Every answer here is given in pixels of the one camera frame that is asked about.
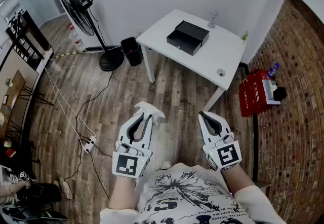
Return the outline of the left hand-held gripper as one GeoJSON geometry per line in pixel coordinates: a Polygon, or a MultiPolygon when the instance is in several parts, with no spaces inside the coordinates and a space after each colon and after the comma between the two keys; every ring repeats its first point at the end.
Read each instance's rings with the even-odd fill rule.
{"type": "Polygon", "coordinates": [[[144,113],[139,113],[125,122],[119,131],[112,156],[112,173],[119,177],[139,179],[147,167],[152,151],[149,148],[153,127],[153,117],[146,120],[144,113]]]}

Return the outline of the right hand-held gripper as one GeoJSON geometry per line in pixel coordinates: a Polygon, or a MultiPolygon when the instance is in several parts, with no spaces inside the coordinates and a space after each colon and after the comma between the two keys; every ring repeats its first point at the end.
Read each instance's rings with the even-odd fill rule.
{"type": "Polygon", "coordinates": [[[205,142],[203,150],[213,169],[224,171],[238,165],[241,162],[239,142],[234,140],[227,121],[209,111],[200,111],[198,121],[205,142]],[[222,138],[212,141],[213,137],[222,138]]]}

